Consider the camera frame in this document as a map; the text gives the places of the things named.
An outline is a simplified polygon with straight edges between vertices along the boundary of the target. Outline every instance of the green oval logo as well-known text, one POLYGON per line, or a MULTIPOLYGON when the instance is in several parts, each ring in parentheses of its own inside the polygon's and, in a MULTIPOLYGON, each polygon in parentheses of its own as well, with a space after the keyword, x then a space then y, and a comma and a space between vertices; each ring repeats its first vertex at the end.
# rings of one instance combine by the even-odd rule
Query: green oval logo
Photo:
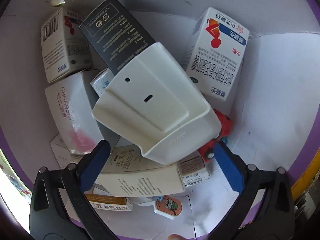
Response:
POLYGON ((192 80, 192 82, 193 82, 194 84, 197 84, 197 83, 198 83, 198 80, 197 80, 196 78, 190 77, 190 79, 192 80))

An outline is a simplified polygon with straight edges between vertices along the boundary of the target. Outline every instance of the purple edge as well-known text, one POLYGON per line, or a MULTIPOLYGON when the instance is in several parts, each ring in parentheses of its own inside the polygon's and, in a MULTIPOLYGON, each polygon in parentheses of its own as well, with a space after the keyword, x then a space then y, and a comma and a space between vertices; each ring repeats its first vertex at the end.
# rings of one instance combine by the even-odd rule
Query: purple edge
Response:
MULTIPOLYGON (((318 4, 316 3, 315 0, 306 0, 314 13, 318 23, 320 24, 320 8, 318 4)), ((320 148, 320 140, 318 139, 318 134, 320 134, 320 111, 318 109, 314 124, 312 126, 312 129, 309 133, 309 136, 299 153, 298 157, 296 160, 293 162, 292 166, 288 170, 288 175, 289 175, 289 182, 291 185, 293 185, 304 173, 306 168, 308 168, 309 164, 315 157, 318 149, 320 148)), ((20 167, 18 161, 14 157, 7 140, 5 139, 4 133, 1 129, 0 126, 0 147, 2 151, 5 153, 5 157, 7 158, 8 162, 14 169, 15 173, 19 176, 19 178, 23 181, 23 183, 30 189, 33 189, 33 183, 31 180, 28 178, 28 176, 25 174, 23 169, 20 167)), ((258 211, 258 208, 260 206, 260 202, 257 203, 253 208, 251 208, 245 217, 243 221, 243 225, 246 223, 249 223, 253 220, 256 212, 258 211)), ((72 222, 80 227, 83 227, 82 224, 74 219, 71 219, 72 222)), ((203 240, 206 238, 207 235, 203 235, 200 237, 197 237, 197 240, 203 240)), ((129 238, 129 237, 124 237, 124 236, 118 236, 120 240, 133 240, 136 238, 129 238)))

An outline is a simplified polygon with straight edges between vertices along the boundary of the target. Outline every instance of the yellow strip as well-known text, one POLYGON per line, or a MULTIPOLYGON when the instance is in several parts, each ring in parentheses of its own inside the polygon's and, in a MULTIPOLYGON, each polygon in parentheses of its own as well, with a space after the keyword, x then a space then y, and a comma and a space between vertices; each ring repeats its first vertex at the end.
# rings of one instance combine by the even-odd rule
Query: yellow strip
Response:
POLYGON ((318 150, 316 156, 313 158, 312 162, 305 170, 303 175, 298 179, 298 181, 291 187, 292 197, 296 200, 302 192, 308 188, 311 180, 316 176, 320 169, 320 149, 318 150))

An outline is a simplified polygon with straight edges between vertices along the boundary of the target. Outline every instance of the red star logo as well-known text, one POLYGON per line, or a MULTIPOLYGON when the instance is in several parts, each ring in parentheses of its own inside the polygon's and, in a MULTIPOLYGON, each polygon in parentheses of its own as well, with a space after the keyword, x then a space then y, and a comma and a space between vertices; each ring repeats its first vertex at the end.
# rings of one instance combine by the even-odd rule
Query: red star logo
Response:
POLYGON ((240 34, 240 33, 243 33, 243 27, 240 27, 240 25, 238 25, 237 30, 238 30, 239 34, 240 34))

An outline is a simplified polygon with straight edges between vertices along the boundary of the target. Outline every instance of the screw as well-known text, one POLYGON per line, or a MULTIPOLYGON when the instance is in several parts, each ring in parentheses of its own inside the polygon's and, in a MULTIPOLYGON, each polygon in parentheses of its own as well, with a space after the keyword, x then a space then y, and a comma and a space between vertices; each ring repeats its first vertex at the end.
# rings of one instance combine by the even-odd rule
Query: screw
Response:
POLYGON ((254 164, 248 164, 248 169, 250 170, 250 171, 255 171, 256 169, 257 169, 257 166, 256 165, 254 165, 254 164))
POLYGON ((76 166, 77 165, 75 163, 70 163, 70 164, 68 164, 67 168, 68 168, 69 171, 72 171, 72 170, 74 170, 76 168, 76 166))
POLYGON ((208 155, 207 155, 207 159, 211 159, 211 158, 213 158, 214 157, 214 153, 209 153, 208 155))
POLYGON ((280 174, 285 174, 285 169, 280 167, 280 168, 278 169, 278 172, 279 172, 280 174))
POLYGON ((41 167, 40 169, 39 169, 39 172, 40 173, 44 173, 45 171, 47 170, 47 167, 41 167))

